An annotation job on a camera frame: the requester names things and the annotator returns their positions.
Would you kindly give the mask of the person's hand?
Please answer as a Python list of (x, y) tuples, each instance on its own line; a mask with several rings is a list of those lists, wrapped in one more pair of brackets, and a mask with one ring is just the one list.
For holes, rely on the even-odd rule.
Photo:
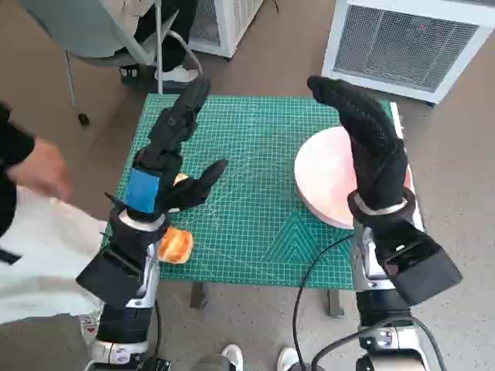
[(35, 138), (31, 153), (10, 167), (7, 176), (16, 185), (62, 201), (72, 193), (70, 174), (60, 150), (41, 138)]

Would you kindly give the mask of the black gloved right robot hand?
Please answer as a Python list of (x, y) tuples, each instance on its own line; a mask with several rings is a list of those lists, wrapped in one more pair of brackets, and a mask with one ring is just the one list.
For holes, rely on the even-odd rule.
[(364, 204), (378, 210), (401, 203), (407, 156), (381, 104), (343, 80), (313, 75), (307, 85), (318, 103), (339, 113), (350, 137), (357, 191)]

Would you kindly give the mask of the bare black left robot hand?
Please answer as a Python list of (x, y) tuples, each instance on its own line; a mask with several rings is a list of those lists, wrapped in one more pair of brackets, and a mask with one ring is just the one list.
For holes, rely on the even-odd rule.
[(125, 201), (112, 199), (132, 219), (150, 223), (171, 209), (182, 211), (206, 202), (227, 167), (226, 159), (211, 164), (198, 179), (176, 178), (183, 163), (182, 144), (197, 129), (197, 115), (209, 94), (210, 80), (197, 77), (158, 116), (148, 134), (149, 143), (133, 158)]

